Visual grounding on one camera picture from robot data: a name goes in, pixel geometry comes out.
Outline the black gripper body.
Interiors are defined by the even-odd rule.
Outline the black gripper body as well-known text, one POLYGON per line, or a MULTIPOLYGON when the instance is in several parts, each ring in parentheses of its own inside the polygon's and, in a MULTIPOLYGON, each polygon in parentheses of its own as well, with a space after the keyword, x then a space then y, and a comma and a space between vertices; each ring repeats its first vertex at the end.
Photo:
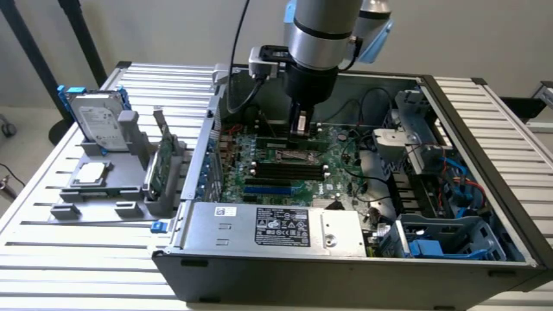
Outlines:
POLYGON ((309 69, 297 63, 285 68, 285 93, 301 107, 313 107, 331 97, 339 68, 328 70, 309 69))

